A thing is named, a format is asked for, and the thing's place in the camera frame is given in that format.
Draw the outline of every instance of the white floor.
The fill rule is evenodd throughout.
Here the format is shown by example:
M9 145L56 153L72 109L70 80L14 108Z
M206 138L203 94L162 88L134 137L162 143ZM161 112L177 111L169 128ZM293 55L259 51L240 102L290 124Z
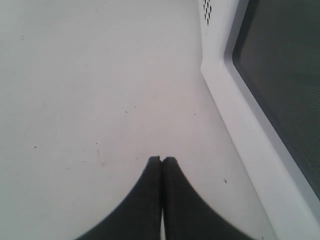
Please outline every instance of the white floor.
M78 237L154 155L176 157L232 224L274 239L201 51L196 0L2 1L0 239Z

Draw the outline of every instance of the ventilation holes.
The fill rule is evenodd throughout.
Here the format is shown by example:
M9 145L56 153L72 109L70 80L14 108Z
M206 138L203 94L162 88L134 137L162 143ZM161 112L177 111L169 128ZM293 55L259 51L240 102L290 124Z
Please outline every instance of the ventilation holes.
M208 26L210 23L211 18L211 12L212 12L212 6L211 6L211 0L203 0L203 11L204 11L204 21L206 22L206 25Z

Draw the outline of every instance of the dark screen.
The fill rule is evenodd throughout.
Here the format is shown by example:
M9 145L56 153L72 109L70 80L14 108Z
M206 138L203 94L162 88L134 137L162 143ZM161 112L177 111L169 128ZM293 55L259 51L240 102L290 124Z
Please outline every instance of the dark screen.
M251 0L233 63L320 197L320 0Z

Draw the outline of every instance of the white frame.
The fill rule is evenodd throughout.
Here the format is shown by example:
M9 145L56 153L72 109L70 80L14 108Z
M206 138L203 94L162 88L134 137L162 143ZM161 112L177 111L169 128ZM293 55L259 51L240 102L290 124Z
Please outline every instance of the white frame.
M320 201L233 65L249 0L198 0L201 72L279 240L319 240Z

